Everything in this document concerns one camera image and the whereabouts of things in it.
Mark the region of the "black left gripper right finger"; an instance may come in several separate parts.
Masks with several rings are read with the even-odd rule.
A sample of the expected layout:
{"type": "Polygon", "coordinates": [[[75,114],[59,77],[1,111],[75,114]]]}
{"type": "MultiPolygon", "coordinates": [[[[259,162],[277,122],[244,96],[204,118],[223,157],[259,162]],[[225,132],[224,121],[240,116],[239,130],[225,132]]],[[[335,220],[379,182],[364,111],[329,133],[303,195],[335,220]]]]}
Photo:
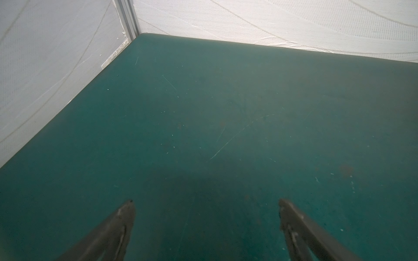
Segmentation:
{"type": "Polygon", "coordinates": [[[360,261],[361,258],[288,199],[279,200],[280,229],[292,261],[360,261]]]}

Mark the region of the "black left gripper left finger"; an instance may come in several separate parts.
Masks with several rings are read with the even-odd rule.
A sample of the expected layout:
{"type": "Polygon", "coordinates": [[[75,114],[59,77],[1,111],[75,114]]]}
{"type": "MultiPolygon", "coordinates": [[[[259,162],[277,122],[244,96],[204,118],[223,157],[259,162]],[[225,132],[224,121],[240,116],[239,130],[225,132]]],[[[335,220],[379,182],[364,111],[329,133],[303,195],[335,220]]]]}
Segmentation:
{"type": "Polygon", "coordinates": [[[123,261],[136,216],[133,200],[127,200],[58,261],[123,261]]]}

